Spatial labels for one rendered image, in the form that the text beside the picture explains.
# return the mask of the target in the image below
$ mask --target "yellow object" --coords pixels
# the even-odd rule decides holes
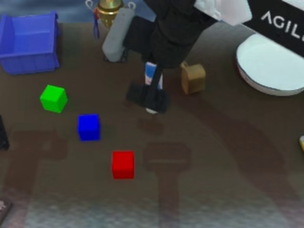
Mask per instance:
[[[122,0],[99,0],[96,8],[101,23],[110,28],[118,14],[118,10],[122,7],[124,7]]]
[[[189,66],[183,62],[180,66],[181,86],[185,94],[193,94],[205,89],[206,72],[201,64]]]
[[[302,151],[304,151],[304,136],[300,137],[299,142],[300,142],[300,146],[302,148]]]

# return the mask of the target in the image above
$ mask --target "green cube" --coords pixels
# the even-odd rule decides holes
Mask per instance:
[[[40,101],[45,110],[61,113],[67,104],[67,94],[64,88],[48,85],[40,96]]]

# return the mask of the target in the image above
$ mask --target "red cube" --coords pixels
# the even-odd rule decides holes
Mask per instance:
[[[112,153],[112,174],[114,179],[134,178],[133,151],[114,151]]]

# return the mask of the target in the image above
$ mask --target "blue cube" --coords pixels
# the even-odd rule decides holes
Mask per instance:
[[[98,114],[85,114],[78,117],[78,134],[81,141],[100,140],[101,125]]]

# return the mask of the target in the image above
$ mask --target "white bowl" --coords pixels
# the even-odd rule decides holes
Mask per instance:
[[[261,35],[238,47],[237,66],[244,80],[262,93],[291,96],[304,90],[304,58]]]

